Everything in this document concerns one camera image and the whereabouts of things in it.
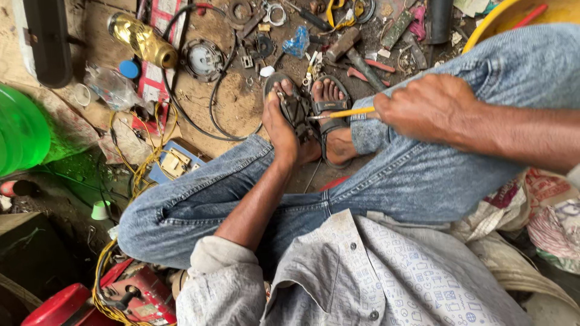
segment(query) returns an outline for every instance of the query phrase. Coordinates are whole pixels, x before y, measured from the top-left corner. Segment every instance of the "gold foil roll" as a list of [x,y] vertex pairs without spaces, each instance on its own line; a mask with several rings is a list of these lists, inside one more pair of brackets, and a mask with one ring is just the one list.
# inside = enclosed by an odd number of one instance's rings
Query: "gold foil roll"
[[175,67],[177,63],[175,48],[142,21],[118,12],[109,17],[108,31],[123,44],[129,45],[141,59],[161,68]]

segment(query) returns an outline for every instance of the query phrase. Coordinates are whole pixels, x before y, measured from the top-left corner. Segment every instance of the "green bucket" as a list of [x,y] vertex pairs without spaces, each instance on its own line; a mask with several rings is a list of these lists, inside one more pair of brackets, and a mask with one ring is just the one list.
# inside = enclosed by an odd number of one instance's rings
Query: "green bucket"
[[0,84],[0,176],[39,164],[49,149],[50,131],[40,109]]

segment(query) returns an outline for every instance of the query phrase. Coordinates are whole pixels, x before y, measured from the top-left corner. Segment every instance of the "hand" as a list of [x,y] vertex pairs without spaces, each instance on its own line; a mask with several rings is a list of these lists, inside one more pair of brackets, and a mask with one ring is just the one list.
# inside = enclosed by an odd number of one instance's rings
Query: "hand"
[[391,98],[379,93],[374,106],[381,120],[397,133],[424,142],[458,143],[460,128],[479,102],[469,84],[451,75],[427,75],[396,89]]
[[282,115],[280,98],[274,90],[268,94],[264,103],[262,123],[270,135],[275,157],[295,165],[299,158],[300,142]]

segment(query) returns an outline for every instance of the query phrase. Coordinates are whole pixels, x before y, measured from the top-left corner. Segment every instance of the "jeans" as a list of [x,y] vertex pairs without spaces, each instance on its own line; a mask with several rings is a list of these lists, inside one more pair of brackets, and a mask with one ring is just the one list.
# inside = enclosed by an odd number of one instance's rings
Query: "jeans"
[[[427,73],[461,77],[491,104],[578,108],[580,26],[545,24],[508,31],[411,79]],[[357,101],[354,108],[370,105],[372,97]],[[273,275],[294,237],[316,229],[333,213],[350,208],[354,215],[378,211],[400,222],[455,221],[523,169],[397,135],[377,120],[352,122],[351,135],[359,154],[379,153],[332,189],[282,197],[256,251],[265,277]],[[253,135],[206,166],[145,191],[121,217],[119,246],[146,262],[190,267],[197,240],[216,231],[273,158],[270,143]]]

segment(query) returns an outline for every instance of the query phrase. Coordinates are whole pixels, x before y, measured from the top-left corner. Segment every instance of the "paintbrush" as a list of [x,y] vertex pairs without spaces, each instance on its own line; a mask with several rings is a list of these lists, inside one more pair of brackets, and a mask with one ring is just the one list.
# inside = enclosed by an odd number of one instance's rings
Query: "paintbrush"
[[369,113],[374,112],[374,106],[362,107],[362,108],[355,108],[353,110],[344,110],[344,111],[337,111],[327,115],[319,115],[318,117],[308,117],[309,120],[319,120],[319,119],[327,119],[327,118],[344,118],[348,117],[353,114],[362,114],[362,113]]

